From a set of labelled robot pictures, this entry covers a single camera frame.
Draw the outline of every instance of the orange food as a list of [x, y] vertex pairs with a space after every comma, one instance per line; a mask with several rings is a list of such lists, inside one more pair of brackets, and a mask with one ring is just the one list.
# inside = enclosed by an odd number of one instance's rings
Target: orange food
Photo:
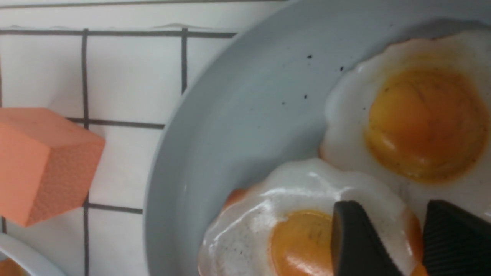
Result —
[[299, 211], [278, 223], [270, 238], [270, 254], [278, 276], [333, 275], [332, 218]]
[[408, 208], [404, 211], [405, 234], [412, 255], [418, 261], [423, 261], [423, 233], [416, 215]]
[[6, 259], [0, 262], [1, 276], [24, 276], [23, 269], [12, 259]]
[[390, 77], [369, 113], [365, 141], [386, 168], [422, 183], [461, 176], [481, 156], [489, 115], [473, 83], [442, 68]]
[[244, 197], [246, 196], [247, 194], [247, 190], [246, 189], [235, 189], [233, 190], [229, 195], [228, 195], [228, 198], [227, 198], [227, 201], [224, 203], [223, 207], [222, 207], [222, 211], [224, 211], [225, 209], [227, 209], [229, 206], [241, 201], [244, 199]]
[[82, 206], [104, 144], [47, 109], [0, 109], [0, 215], [29, 226]]
[[412, 271], [411, 276], [428, 276], [428, 272], [423, 264], [419, 263], [416, 268]]

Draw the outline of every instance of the white bowl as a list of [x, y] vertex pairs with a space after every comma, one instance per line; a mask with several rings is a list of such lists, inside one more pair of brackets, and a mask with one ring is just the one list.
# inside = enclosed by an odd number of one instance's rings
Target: white bowl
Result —
[[304, 0], [242, 34], [165, 127], [144, 208], [150, 275], [198, 275], [203, 234], [233, 189], [318, 156], [346, 70], [388, 44], [483, 24], [490, 0]]
[[43, 255], [6, 234], [0, 234], [0, 257], [2, 254], [18, 263], [28, 276], [65, 276]]

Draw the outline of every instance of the white tile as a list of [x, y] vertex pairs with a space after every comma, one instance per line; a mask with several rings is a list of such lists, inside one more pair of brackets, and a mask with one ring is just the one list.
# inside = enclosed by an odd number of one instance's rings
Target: white tile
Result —
[[90, 202], [143, 208], [150, 166], [162, 130], [96, 126], [106, 147], [90, 188]]
[[0, 27], [152, 28], [184, 24], [244, 29], [266, 18], [285, 1], [182, 3], [0, 10]]
[[83, 116], [82, 38], [2, 35], [0, 65], [4, 107], [48, 107]]
[[90, 37], [91, 119], [167, 123], [181, 95], [181, 38]]
[[188, 38], [188, 86], [231, 43], [231, 39]]
[[30, 5], [51, 5], [51, 4], [88, 4], [88, 3], [128, 3], [147, 0], [0, 0], [0, 7], [30, 6]]
[[7, 221], [7, 233], [40, 252], [67, 276], [84, 275], [82, 208], [28, 228]]
[[142, 215], [89, 209], [90, 275], [148, 275], [142, 223]]

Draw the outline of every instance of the plastic fried egg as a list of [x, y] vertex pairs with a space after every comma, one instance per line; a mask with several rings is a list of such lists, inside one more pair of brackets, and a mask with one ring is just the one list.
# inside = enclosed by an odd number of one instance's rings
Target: plastic fried egg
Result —
[[333, 275], [331, 216], [340, 200], [364, 207], [404, 275], [421, 275], [416, 272], [421, 268], [421, 230], [404, 202], [372, 176], [341, 171], [320, 159], [286, 163], [264, 182], [232, 192], [205, 233], [199, 273]]
[[321, 158], [389, 184], [420, 219], [433, 198], [486, 217], [490, 93], [490, 32], [391, 45], [328, 96]]

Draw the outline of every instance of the egg white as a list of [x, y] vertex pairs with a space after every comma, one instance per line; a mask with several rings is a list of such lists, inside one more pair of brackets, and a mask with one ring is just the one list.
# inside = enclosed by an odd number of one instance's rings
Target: egg white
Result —
[[421, 221], [430, 199], [447, 200], [491, 221], [489, 146], [465, 175], [448, 183], [424, 185], [380, 165], [365, 145], [363, 132], [380, 87], [390, 75], [417, 66], [449, 68], [467, 76], [490, 113], [491, 32], [473, 30], [439, 39], [412, 39], [389, 46], [341, 77], [327, 98], [327, 130], [319, 150], [321, 158], [387, 183]]
[[408, 246], [410, 216], [404, 202], [372, 176], [312, 159], [278, 167], [241, 200], [225, 206], [204, 235], [198, 254], [201, 276], [275, 275], [268, 256], [274, 226], [295, 211], [332, 216], [340, 200], [364, 207], [394, 263], [410, 275], [418, 260]]

